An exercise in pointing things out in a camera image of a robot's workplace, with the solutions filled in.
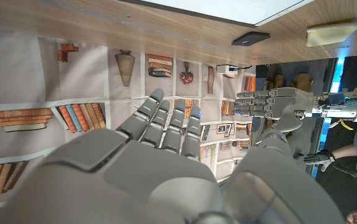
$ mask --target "yellow cable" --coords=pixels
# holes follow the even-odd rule
[[[342,119],[340,119],[339,121],[340,121],[341,125],[343,125],[343,127],[349,129],[350,131],[354,130],[354,128],[347,126],[347,124],[345,124],[345,122]]]

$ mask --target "white device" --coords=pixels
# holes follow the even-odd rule
[[[123,0],[240,26],[261,26],[313,0]]]
[[[234,65],[217,65],[217,75],[237,75],[238,67]]]

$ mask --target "vase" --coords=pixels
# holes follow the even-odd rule
[[[115,59],[118,63],[123,86],[129,86],[134,67],[134,59],[136,58],[130,55],[130,50],[121,50],[121,54],[115,55]]]

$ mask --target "picture frame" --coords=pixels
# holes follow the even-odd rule
[[[217,134],[225,134],[226,124],[217,124]]]
[[[226,124],[226,132],[224,133],[224,137],[230,136],[232,126],[233,124]]]
[[[234,135],[235,133],[235,124],[231,124],[231,130],[229,131],[229,135]]]

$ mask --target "decorative figurine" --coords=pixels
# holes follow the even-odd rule
[[[188,71],[188,68],[190,66],[190,62],[184,62],[184,68],[185,72],[180,73],[180,80],[185,84],[188,85],[192,82],[193,80],[193,74],[192,72]]]

